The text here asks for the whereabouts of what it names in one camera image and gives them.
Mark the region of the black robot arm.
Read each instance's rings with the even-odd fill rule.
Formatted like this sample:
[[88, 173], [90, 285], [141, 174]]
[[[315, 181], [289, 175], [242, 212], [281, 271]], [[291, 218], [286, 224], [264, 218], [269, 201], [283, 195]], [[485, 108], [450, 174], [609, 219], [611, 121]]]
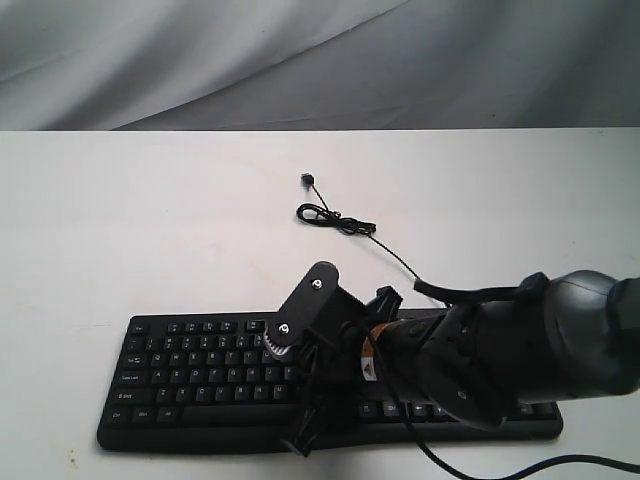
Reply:
[[265, 345], [296, 366], [302, 404], [283, 436], [307, 455], [351, 426], [368, 390], [398, 414], [419, 401], [494, 431], [527, 404], [622, 396], [639, 388], [639, 282], [581, 270], [515, 287], [435, 288], [443, 308], [402, 315], [385, 286], [362, 302], [318, 263], [267, 323]]

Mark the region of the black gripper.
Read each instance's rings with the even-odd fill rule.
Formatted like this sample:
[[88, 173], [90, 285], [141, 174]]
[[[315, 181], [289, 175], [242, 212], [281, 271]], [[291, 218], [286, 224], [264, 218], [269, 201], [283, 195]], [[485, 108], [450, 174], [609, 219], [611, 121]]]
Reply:
[[310, 345], [294, 352], [301, 405], [281, 436], [288, 450], [407, 442], [408, 404], [425, 397], [400, 376], [393, 362], [417, 349], [430, 328], [428, 312], [400, 310], [401, 299], [383, 287], [364, 304], [364, 318], [347, 324], [338, 351]]

